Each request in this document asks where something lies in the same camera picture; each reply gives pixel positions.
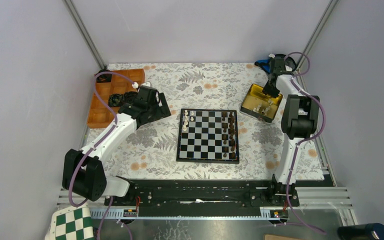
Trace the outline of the gold metal tin box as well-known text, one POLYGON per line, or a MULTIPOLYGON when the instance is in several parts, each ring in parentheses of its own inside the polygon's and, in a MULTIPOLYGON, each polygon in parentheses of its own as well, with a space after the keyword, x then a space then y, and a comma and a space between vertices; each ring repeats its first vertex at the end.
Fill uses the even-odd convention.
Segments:
POLYGON ((275 119, 283 95, 281 93, 272 97, 263 92, 264 88, 257 84, 252 84, 248 89, 239 111, 258 121, 272 123, 275 119))

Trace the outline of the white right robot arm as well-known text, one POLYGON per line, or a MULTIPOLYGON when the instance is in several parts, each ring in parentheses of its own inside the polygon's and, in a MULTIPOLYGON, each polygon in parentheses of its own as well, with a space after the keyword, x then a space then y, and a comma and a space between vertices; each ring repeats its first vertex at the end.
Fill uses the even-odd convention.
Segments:
POLYGON ((274 178, 278 184, 295 183, 294 166, 298 161, 300 148, 297 144, 309 139, 316 131, 318 124, 320 100, 318 96, 304 94, 303 89, 295 81, 288 63, 291 58, 284 54, 271 55, 260 67, 268 74, 268 80, 262 92, 270 97, 280 93, 286 97, 286 104, 281 118, 281 130, 284 133, 284 145, 280 165, 274 178))

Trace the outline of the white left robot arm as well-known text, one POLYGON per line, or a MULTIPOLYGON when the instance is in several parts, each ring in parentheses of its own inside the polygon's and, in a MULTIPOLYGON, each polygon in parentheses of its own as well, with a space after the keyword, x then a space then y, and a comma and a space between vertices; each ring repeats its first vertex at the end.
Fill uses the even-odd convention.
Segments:
POLYGON ((169 116, 171 111, 165 94, 150 86, 140 86, 135 98, 119 108, 113 121, 95 140, 65 154, 62 187, 68 190, 70 204, 77 206, 74 194, 85 201, 116 197, 124 206, 132 204, 135 192, 130 188, 130 181, 106 176, 103 163, 139 127, 169 116))

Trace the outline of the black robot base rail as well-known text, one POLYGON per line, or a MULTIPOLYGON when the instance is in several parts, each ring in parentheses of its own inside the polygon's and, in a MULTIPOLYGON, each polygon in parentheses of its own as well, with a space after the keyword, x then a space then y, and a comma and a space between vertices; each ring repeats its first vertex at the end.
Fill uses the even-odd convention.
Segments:
POLYGON ((271 180, 135 179, 113 206, 131 206, 140 217, 257 217, 260 208, 300 205, 295 186, 271 180))

